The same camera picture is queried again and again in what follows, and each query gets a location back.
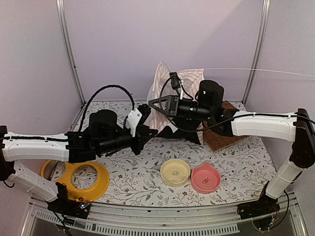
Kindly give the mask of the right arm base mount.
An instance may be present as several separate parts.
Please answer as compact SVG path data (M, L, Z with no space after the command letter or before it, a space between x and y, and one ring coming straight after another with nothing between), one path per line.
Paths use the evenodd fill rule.
M273 199L266 195L268 183L264 185L258 200L237 205L237 213L241 219L258 217L280 210L278 199Z

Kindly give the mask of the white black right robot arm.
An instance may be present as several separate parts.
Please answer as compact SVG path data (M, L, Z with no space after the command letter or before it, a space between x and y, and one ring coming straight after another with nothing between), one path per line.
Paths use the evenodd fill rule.
M203 80L199 84L196 101L179 95L163 96L149 100L149 106L168 120L185 118L207 122L207 129L224 137L257 136L268 149L271 140L292 144L287 158L277 174L266 184L262 198L254 204L258 214L265 214L287 187L301 173L315 163L315 122L305 109L295 113L259 113L226 109L223 104L224 88L217 82Z

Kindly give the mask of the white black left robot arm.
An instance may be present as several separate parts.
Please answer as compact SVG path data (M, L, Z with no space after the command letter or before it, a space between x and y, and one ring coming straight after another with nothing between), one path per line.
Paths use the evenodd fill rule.
M64 183L52 183L29 170L22 160L57 160L68 163L94 161L102 155L109 156L130 148L139 155L144 145L158 131L144 125L150 111L131 110L125 124L117 124L117 114L100 110L89 116L85 130L51 136L18 135L0 127L0 179L24 187L28 192L53 202L62 213L70 213L73 202L68 194L70 187Z

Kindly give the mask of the pink striped pet tent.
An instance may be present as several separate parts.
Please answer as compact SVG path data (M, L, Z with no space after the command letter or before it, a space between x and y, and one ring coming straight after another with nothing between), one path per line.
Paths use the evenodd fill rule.
M203 80L204 69L171 72L164 62L158 64L147 96L152 111L146 121L158 131L157 137L203 144L201 121L188 117L197 106L194 96Z

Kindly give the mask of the white tent pole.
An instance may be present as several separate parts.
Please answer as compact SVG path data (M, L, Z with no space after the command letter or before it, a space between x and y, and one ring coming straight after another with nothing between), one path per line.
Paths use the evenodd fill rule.
M279 73L279 74L287 74L287 75L296 75L296 76L303 76L308 78L315 78L315 75L310 74L302 74L296 72L289 72L289 71L278 71L278 70L269 70L269 69L255 69L255 68L234 68L234 67L218 67L218 68L204 68L204 70L244 70L250 72L269 72L269 73Z

